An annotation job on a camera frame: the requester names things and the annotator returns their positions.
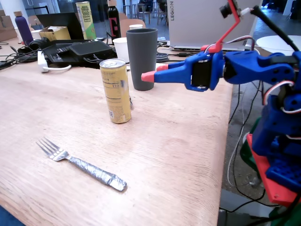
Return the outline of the blue gripper finger with pink tip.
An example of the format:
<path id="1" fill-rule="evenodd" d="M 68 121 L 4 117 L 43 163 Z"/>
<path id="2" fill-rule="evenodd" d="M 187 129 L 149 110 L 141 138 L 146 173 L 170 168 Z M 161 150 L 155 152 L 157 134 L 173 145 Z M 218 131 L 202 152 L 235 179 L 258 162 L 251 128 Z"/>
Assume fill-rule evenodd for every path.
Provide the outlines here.
<path id="1" fill-rule="evenodd" d="M 175 63 L 170 63 L 170 64 L 160 64 L 157 68 L 156 71 L 163 71 L 163 70 L 168 70 L 168 69 L 173 69 L 177 68 L 184 65 L 184 61 L 180 62 L 175 62 Z"/>
<path id="2" fill-rule="evenodd" d="M 151 83 L 182 83 L 185 84 L 184 68 L 177 67 L 162 71 L 151 71 L 141 74 L 141 80 Z"/>

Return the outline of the blue gripper body with motor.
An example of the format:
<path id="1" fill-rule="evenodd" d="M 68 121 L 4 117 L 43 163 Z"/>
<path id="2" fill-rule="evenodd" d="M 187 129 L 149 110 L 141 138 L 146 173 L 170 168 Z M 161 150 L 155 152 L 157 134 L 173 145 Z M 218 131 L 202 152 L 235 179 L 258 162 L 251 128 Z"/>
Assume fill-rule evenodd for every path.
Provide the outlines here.
<path id="1" fill-rule="evenodd" d="M 188 79 L 185 82 L 186 89 L 193 91 L 214 90 L 223 76 L 225 61 L 223 52 L 200 52 L 185 60 Z"/>

